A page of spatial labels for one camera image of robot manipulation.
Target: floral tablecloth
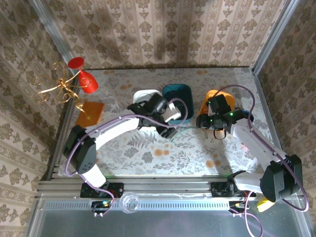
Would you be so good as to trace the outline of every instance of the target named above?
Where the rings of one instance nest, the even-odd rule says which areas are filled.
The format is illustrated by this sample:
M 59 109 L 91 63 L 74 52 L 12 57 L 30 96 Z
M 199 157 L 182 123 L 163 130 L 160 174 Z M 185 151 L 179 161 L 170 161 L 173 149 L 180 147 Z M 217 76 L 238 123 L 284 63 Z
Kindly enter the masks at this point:
M 270 131 L 260 102 L 253 75 L 248 68 L 209 69 L 151 69 L 151 70 L 94 70 L 89 71 L 99 83 L 92 94 L 79 93 L 86 101 L 105 104 L 100 123 L 117 118 L 133 102 L 133 94 L 142 89 L 162 89 L 168 84 L 187 84 L 193 94 L 195 115 L 189 124 L 195 126 L 196 117 L 205 94 L 228 84 L 248 87 L 256 98 L 254 125 L 271 140 Z M 247 91 L 228 88 L 239 105 L 250 109 L 252 99 Z M 71 127 L 79 115 L 74 110 Z M 60 160 L 59 175 L 64 175 L 66 158 Z M 257 159 L 241 141 L 232 135 L 216 140 L 213 132 L 205 135 L 198 128 L 187 129 L 173 140 L 164 139 L 156 131 L 130 131 L 111 140 L 97 152 L 97 164 L 105 175 L 227 175 L 238 170 L 261 172 Z

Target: orange wooden block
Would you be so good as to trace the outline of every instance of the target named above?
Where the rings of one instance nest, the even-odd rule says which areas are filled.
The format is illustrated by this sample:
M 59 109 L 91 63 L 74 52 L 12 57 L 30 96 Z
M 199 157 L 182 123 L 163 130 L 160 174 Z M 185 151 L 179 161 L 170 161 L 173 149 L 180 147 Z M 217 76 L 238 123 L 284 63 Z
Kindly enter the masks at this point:
M 96 125 L 100 121 L 103 109 L 104 104 L 102 103 L 85 102 L 83 104 L 83 110 L 86 112 L 89 118 L 83 112 L 80 112 L 76 125 L 80 125 L 81 127 Z

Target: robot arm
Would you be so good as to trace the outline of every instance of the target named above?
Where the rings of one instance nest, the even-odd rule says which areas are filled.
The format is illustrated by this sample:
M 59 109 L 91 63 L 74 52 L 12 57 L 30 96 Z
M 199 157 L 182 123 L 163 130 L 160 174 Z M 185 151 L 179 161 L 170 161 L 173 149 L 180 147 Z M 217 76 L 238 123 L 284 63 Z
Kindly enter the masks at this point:
M 269 201 L 276 202 L 300 190 L 289 171 L 280 162 L 279 154 L 295 175 L 302 180 L 302 162 L 296 155 L 288 156 L 284 151 L 275 147 L 257 128 L 248 124 L 248 114 L 241 109 L 231 111 L 223 95 L 209 99 L 209 114 L 199 115 L 197 127 L 205 129 L 225 129 L 239 139 L 261 164 L 264 174 L 239 171 L 232 174 L 227 181 L 231 194 L 240 190 L 262 193 Z
M 106 182 L 106 178 L 96 164 L 96 151 L 108 141 L 125 132 L 142 127 L 155 127 L 160 136 L 164 138 L 171 138 L 177 132 L 175 128 L 165 128 L 147 119 L 133 117 L 133 115 L 142 115 L 163 124 L 167 124 L 170 119 L 181 117 L 180 111 L 174 104 L 169 103 L 157 93 L 153 94 L 149 101 L 134 103 L 127 109 L 126 114 L 129 115 L 129 118 L 110 121 L 108 126 L 102 130 L 96 130 L 97 127 L 100 127 L 99 124 L 87 128 L 75 126 L 66 141 L 64 155 L 69 157 L 78 141 L 85 136 L 71 157 L 71 164 L 78 174 L 96 188 L 103 186 Z

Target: wire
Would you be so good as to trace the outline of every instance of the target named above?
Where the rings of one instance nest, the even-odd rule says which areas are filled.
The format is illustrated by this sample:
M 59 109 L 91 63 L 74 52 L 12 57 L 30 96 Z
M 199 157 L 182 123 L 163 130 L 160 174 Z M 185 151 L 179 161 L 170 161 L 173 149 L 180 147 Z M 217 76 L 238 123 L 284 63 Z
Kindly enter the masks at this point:
M 243 200 L 243 202 L 241 204 L 243 204 L 246 201 L 247 197 L 248 197 L 248 193 L 246 191 L 243 191 L 243 193 L 245 194 L 245 199 Z
M 204 134 L 204 137 L 205 137 L 206 139 L 208 139 L 207 132 L 204 131 L 202 128 L 199 128 L 199 127 L 187 127 L 187 128 L 185 128 L 185 129 L 181 130 L 180 132 L 178 132 L 176 135 L 174 135 L 174 137 L 171 139 L 170 142 L 176 144 L 173 140 L 174 140 L 180 133 L 182 133 L 182 132 L 184 132 L 184 131 L 186 131 L 186 130 L 188 130 L 188 129 L 191 129 L 191 128 L 198 128 L 198 129 L 202 130 L 202 131 L 205 133 L 205 134 Z
M 151 122 L 153 122 L 153 123 L 155 123 L 155 124 L 157 124 L 157 125 L 159 125 L 159 126 L 163 126 L 163 127 L 166 127 L 166 128 L 175 128 L 175 127 L 178 127 L 178 126 L 183 125 L 184 122 L 186 121 L 187 117 L 188 117 L 188 107 L 187 107 L 187 105 L 184 103 L 184 101 L 181 100 L 181 99 L 179 99 L 179 98 L 173 98 L 173 99 L 171 99 L 171 100 L 169 101 L 169 103 L 172 103 L 173 101 L 180 101 L 180 102 L 183 104 L 183 106 L 184 106 L 184 108 L 185 108 L 185 111 L 186 111 L 183 120 L 182 120 L 179 124 L 167 125 L 167 124 L 164 124 L 164 123 L 160 123 L 160 122 L 158 122 L 158 121 L 156 121 L 156 120 L 154 120 L 154 119 L 152 119 L 152 118 L 146 117 L 146 116 L 144 116 L 144 115 L 124 115 L 124 116 L 115 118 L 115 119 L 113 119 L 113 120 L 111 120 L 111 121 L 109 121 L 109 122 L 106 122 L 106 123 L 104 123 L 104 124 L 98 126 L 97 128 L 95 128 L 94 130 L 92 130 L 92 131 L 88 132 L 87 134 L 85 134 L 85 135 L 84 135 L 83 137 L 81 137 L 81 138 L 78 140 L 78 142 L 74 145 L 74 148 L 72 149 L 72 151 L 70 152 L 70 154 L 69 154 L 69 156 L 68 156 L 68 160 L 67 160 L 66 166 L 65 166 L 65 173 L 66 173 L 66 176 L 72 177 L 72 176 L 78 174 L 78 172 L 76 172 L 76 171 L 70 174 L 70 173 L 68 172 L 68 167 L 69 167 L 70 161 L 71 161 L 71 159 L 72 159 L 74 153 L 76 152 L 76 150 L 77 150 L 77 148 L 79 147 L 79 145 L 81 144 L 81 142 L 83 142 L 84 139 L 85 139 L 87 136 L 91 135 L 92 133 L 99 132 L 99 130 L 102 131 L 102 130 L 104 130 L 104 129 L 107 129 L 108 127 L 113 126 L 114 124 L 116 124 L 116 123 L 119 122 L 119 121 L 122 121 L 122 120 L 125 120 L 125 119 L 141 118 L 141 119 L 147 119 L 147 120 L 149 120 L 149 121 L 151 121 Z M 90 184 L 90 183 L 84 178 L 83 175 L 79 174 L 79 176 L 80 176 L 91 188 L 93 188 L 94 190 L 100 191 L 100 192 L 105 192 L 105 193 L 107 193 L 108 195 L 110 195 L 110 197 L 111 197 L 111 199 L 112 199 L 112 200 L 111 200 L 111 205 L 109 206 L 109 209 L 108 209 L 108 210 L 106 210 L 104 213 L 102 213 L 102 215 L 106 214 L 106 213 L 111 209 L 112 203 L 113 203 L 114 200 L 115 200 L 113 194 L 112 194 L 111 192 L 109 192 L 108 190 L 100 189 L 100 188 L 97 188 L 97 187 L 93 186 L 92 184 Z
M 309 209 L 309 200 L 308 200 L 308 195 L 303 187 L 303 183 L 300 181 L 300 179 L 296 176 L 296 174 L 293 172 L 293 170 L 291 169 L 291 167 L 286 163 L 286 161 L 276 152 L 275 149 L 273 149 L 265 140 L 263 140 L 259 134 L 256 133 L 255 130 L 253 130 L 252 128 L 252 125 L 251 125 L 251 115 L 252 115 L 252 111 L 255 107 L 255 96 L 253 95 L 253 93 L 245 86 L 242 86 L 242 85 L 237 85 L 237 84 L 232 84 L 232 85 L 227 85 L 227 86 L 224 86 L 223 88 L 221 88 L 220 90 L 218 90 L 214 96 L 216 96 L 220 91 L 222 91 L 223 89 L 226 89 L 226 88 L 229 88 L 229 87 L 240 87 L 240 88 L 243 88 L 245 89 L 246 91 L 249 92 L 249 94 L 251 95 L 252 97 L 252 106 L 251 106 L 251 109 L 249 110 L 249 114 L 248 114 L 248 126 L 249 126 L 249 129 L 250 129 L 250 132 L 252 132 L 255 137 L 257 137 L 257 139 L 262 142 L 273 154 L 275 153 L 276 154 L 276 157 L 281 161 L 281 163 L 285 166 L 285 168 L 289 171 L 289 173 L 292 175 L 292 177 L 294 178 L 295 182 L 298 184 L 298 186 L 300 187 L 302 193 L 303 193 L 303 196 L 304 196 L 304 200 L 305 200 L 305 208 L 299 208 L 299 207 L 296 207 L 294 206 L 293 204 L 289 203 L 287 200 L 285 199 L 282 199 L 286 204 L 288 204 L 289 206 L 293 207 L 295 210 L 298 210 L 298 211 L 301 211 L 301 212 L 306 212 L 308 211 Z
M 244 215 L 244 216 L 245 216 L 246 228 L 247 228 L 247 230 L 248 230 L 248 232 L 249 232 L 249 234 L 250 234 L 251 237 L 256 237 L 256 236 L 251 232 L 251 230 L 250 230 L 250 228 L 249 228 L 248 216 L 251 216 L 251 217 L 253 217 L 254 219 L 256 219 L 256 221 L 259 223 L 259 226 L 260 226 L 260 235 L 259 235 L 258 237 L 262 237 L 262 236 L 263 236 L 263 227 L 262 227 L 261 221 L 260 221 L 259 218 L 256 217 L 254 214 L 251 214 L 251 213 L 248 213 L 248 212 L 247 212 L 247 207 L 248 207 L 249 198 L 250 198 L 250 196 L 251 196 L 252 193 L 253 193 L 253 192 L 249 192 L 249 193 L 248 193 L 248 196 L 247 196 L 246 199 L 245 199 L 245 200 L 246 200 L 245 209 L 244 209 L 245 211 L 244 211 L 243 213 L 239 213 L 238 211 L 236 211 L 236 210 L 234 210 L 234 209 L 232 209 L 232 208 L 230 208 L 230 211 L 231 211 L 231 212 L 234 212 L 234 213 L 237 214 L 237 215 Z
M 248 205 L 248 202 L 249 202 L 249 197 L 252 195 L 253 191 L 249 192 L 248 193 L 248 196 L 246 198 L 246 203 L 245 203 L 245 223 L 246 223 L 246 228 L 250 234 L 251 237 L 255 237 L 255 235 L 251 232 L 250 228 L 249 228 L 249 224 L 248 224 L 248 218 L 247 218 L 247 215 L 250 215 L 250 213 L 247 213 L 247 205 Z M 253 218 L 255 218 L 258 222 L 259 222 L 259 225 L 260 225 L 260 229 L 261 229 L 261 232 L 260 232 L 260 235 L 259 237 L 262 237 L 263 236 L 263 228 L 262 228 L 262 224 L 260 222 L 260 220 L 258 219 L 258 217 L 256 217 L 255 215 L 251 215 Z

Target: wall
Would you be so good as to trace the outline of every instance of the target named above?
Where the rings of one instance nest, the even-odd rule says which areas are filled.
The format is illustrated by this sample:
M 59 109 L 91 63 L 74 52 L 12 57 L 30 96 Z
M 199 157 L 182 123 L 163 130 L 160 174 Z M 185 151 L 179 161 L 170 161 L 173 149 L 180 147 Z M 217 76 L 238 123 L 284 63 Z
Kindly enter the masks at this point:
M 60 56 L 27 1 L 0 1 L 0 237 L 22 236 L 39 179 L 47 169 L 62 105 L 34 95 L 55 83 Z
M 300 0 L 259 73 L 283 149 L 303 162 L 316 223 L 316 1 Z
M 250 66 L 284 0 L 46 0 L 86 68 Z

